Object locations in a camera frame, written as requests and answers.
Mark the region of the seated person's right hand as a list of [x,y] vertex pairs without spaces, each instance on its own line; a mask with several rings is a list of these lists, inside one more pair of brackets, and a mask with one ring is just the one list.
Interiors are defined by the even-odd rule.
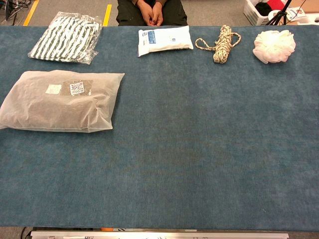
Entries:
[[153,9],[144,0],[138,0],[136,2],[137,7],[140,9],[142,17],[146,25],[153,26]]

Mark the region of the seated person's left hand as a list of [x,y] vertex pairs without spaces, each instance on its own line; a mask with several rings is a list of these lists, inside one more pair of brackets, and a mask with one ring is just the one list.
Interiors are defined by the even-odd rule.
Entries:
[[161,26],[163,23],[162,4],[159,1],[153,6],[152,26]]

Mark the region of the translucent white plastic bag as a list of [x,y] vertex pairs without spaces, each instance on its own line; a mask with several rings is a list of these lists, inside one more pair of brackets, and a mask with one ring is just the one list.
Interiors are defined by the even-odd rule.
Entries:
[[0,129],[91,133],[112,129],[123,73],[26,71],[0,107]]

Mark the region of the seated person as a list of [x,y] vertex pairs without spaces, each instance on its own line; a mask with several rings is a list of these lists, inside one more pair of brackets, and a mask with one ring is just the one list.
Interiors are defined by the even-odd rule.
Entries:
[[[137,7],[138,0],[118,0],[117,22],[119,26],[148,26],[143,20],[140,9]],[[156,1],[162,4],[164,25],[186,26],[187,15],[181,0],[144,0],[153,8]]]

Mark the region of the green white striped bagged clothes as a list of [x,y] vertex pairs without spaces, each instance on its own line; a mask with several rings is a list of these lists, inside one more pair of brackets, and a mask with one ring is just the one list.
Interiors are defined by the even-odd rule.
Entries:
[[58,12],[28,57],[39,60],[91,64],[102,31],[98,17]]

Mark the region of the white pouch with blue label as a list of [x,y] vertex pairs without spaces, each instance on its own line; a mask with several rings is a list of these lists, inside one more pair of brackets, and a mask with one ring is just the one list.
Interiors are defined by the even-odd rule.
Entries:
[[189,25],[176,28],[139,30],[138,57],[151,52],[191,49]]

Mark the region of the white plastic laundry basket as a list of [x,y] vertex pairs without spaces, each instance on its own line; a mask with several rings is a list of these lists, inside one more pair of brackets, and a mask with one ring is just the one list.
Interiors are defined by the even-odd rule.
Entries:
[[255,8],[255,6],[260,2],[267,3],[268,0],[245,0],[243,13],[252,26],[266,25],[269,21],[268,14],[263,16]]

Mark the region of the black garment in basket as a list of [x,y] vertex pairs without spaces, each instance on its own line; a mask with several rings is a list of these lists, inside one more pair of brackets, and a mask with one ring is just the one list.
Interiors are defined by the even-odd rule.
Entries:
[[271,6],[267,2],[259,2],[255,5],[255,9],[261,16],[268,16],[272,11]]

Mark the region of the red garment in basket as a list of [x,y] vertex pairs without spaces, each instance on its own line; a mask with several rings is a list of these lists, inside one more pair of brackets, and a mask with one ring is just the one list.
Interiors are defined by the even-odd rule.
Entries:
[[282,10],[285,6],[282,0],[268,0],[267,4],[271,8],[271,10]]

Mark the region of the black tripod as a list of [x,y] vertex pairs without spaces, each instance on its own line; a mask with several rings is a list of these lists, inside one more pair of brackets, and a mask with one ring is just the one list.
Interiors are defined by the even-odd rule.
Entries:
[[290,19],[289,21],[287,21],[287,12],[286,10],[288,9],[290,3],[292,0],[287,0],[287,2],[285,3],[284,7],[282,10],[280,10],[278,13],[276,13],[276,15],[274,17],[272,17],[267,23],[266,25],[278,25],[280,20],[283,19],[283,23],[282,25],[286,25],[288,22],[290,22],[292,19],[294,19],[297,15],[295,14],[294,17],[292,17],[292,19]]

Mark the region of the blue felt table mat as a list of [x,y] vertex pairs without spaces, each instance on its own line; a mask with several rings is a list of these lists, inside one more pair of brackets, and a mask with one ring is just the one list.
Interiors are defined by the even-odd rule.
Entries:
[[90,65],[35,60],[43,27],[0,27],[0,104],[28,70],[124,73],[113,129],[0,130],[0,226],[319,231],[319,26],[285,63],[200,49],[138,56],[105,27]]

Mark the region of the white printed plastic bag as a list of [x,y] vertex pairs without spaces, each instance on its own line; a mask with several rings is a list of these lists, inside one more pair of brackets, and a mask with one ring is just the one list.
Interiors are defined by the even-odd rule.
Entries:
[[287,21],[298,21],[304,20],[307,18],[306,13],[300,7],[289,7],[286,10],[287,13]]

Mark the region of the brown cardboard box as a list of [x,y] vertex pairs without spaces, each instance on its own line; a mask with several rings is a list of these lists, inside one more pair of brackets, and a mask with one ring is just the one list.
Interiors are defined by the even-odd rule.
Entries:
[[319,13],[319,0],[292,0],[290,3],[290,7],[300,6],[305,13]]

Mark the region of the aluminium profile rail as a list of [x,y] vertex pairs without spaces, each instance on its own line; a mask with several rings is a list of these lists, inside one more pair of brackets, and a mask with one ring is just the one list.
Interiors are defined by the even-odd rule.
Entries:
[[285,233],[32,231],[31,239],[290,239]]

